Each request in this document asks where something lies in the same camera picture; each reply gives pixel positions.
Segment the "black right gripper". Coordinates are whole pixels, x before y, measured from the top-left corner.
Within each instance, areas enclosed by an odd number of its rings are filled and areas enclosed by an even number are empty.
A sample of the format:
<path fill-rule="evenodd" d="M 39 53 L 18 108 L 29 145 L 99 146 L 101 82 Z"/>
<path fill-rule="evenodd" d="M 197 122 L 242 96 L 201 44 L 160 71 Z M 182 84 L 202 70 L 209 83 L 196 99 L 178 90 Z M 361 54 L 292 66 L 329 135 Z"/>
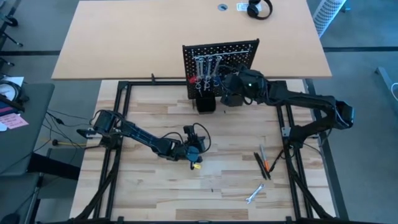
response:
<path fill-rule="evenodd" d="M 229 106 L 251 105 L 253 101 L 261 104 L 267 101 L 268 80 L 261 72 L 248 69 L 243 64 L 228 69 L 231 73 L 221 79 L 223 83 L 228 83 L 228 89 L 224 86 L 221 89 L 228 95 Z"/>

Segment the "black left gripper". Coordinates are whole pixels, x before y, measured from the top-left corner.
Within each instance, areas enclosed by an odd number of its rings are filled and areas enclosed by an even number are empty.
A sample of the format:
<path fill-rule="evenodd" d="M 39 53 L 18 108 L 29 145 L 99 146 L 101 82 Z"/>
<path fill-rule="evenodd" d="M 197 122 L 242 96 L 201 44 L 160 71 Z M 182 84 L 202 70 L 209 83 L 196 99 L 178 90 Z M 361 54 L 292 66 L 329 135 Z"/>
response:
<path fill-rule="evenodd" d="M 184 126 L 183 131 L 187 135 L 187 140 L 183 144 L 183 155 L 186 160 L 190 161 L 190 169 L 194 170 L 195 165 L 199 165 L 203 161 L 201 154 L 205 151 L 205 137 L 198 136 L 194 125 Z"/>

